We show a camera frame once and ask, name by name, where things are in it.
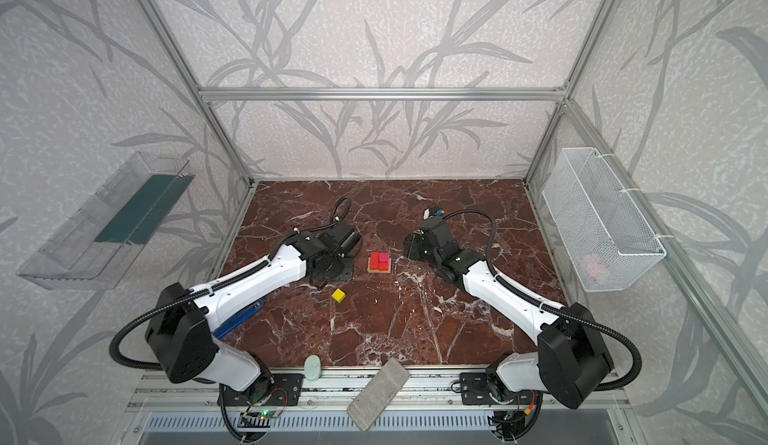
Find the natural wood block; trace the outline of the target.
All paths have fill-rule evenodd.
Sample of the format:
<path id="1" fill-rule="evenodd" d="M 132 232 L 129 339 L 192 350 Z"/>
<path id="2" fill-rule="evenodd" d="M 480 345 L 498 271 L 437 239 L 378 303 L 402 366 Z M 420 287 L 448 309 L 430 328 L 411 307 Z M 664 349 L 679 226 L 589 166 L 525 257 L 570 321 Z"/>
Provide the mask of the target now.
<path id="1" fill-rule="evenodd" d="M 386 268 L 386 269 L 371 269 L 371 268 L 368 268 L 367 272 L 368 273 L 372 273 L 372 274 L 391 274 L 392 270 L 391 270 L 391 267 Z"/>

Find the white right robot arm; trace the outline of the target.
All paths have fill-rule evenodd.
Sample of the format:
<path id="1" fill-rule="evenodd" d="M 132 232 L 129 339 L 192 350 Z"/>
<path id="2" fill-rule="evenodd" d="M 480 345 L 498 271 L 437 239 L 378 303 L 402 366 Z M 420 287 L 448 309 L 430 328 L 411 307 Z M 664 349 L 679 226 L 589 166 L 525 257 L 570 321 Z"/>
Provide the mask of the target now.
<path id="1" fill-rule="evenodd" d="M 507 403 L 523 391 L 547 393 L 577 409 L 593 392 L 623 388 L 643 366 L 639 348 L 594 320 L 584 305 L 543 298 L 499 272 L 492 262 L 449 238 L 416 232 L 404 240 L 407 258 L 427 263 L 444 281 L 478 298 L 535 343 L 528 353 L 508 353 L 486 369 L 489 395 Z"/>

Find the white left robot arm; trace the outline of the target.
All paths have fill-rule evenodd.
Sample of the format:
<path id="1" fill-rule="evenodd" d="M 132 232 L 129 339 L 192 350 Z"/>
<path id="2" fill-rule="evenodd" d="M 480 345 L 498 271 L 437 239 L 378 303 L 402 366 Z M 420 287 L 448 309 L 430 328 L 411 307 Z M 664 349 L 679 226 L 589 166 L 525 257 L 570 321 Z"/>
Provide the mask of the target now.
<path id="1" fill-rule="evenodd" d="M 220 279 L 185 289 L 166 287 L 155 308 L 123 326 L 112 338 L 109 354 L 124 367 L 162 371 L 172 383 L 205 381 L 238 392 L 266 380 L 266 367 L 257 358 L 215 336 L 225 324 L 269 293 L 307 279 L 321 286 L 348 279 L 353 270 L 355 240 L 332 245 L 304 237 L 281 244 L 271 255 Z M 148 325 L 145 340 L 154 362 L 136 360 L 120 345 L 140 325 Z"/>

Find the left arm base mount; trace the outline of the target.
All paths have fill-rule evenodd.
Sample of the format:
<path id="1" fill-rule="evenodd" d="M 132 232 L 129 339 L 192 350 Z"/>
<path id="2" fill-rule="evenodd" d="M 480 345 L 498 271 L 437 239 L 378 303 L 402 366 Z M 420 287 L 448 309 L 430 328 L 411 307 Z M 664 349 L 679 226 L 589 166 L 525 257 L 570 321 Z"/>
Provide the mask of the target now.
<path id="1" fill-rule="evenodd" d="M 302 373 L 266 373 L 246 389 L 244 398 L 249 405 L 297 406 L 303 380 Z"/>

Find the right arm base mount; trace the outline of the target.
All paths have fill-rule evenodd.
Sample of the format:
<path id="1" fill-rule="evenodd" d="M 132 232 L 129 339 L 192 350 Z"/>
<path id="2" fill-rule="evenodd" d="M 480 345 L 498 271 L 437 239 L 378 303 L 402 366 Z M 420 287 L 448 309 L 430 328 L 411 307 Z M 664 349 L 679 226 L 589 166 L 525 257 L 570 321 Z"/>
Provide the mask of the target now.
<path id="1" fill-rule="evenodd" d="M 465 372 L 450 384 L 450 389 L 460 395 L 465 406 L 529 405 L 533 396 L 530 391 L 510 392 L 499 380 L 489 378 L 485 372 Z"/>

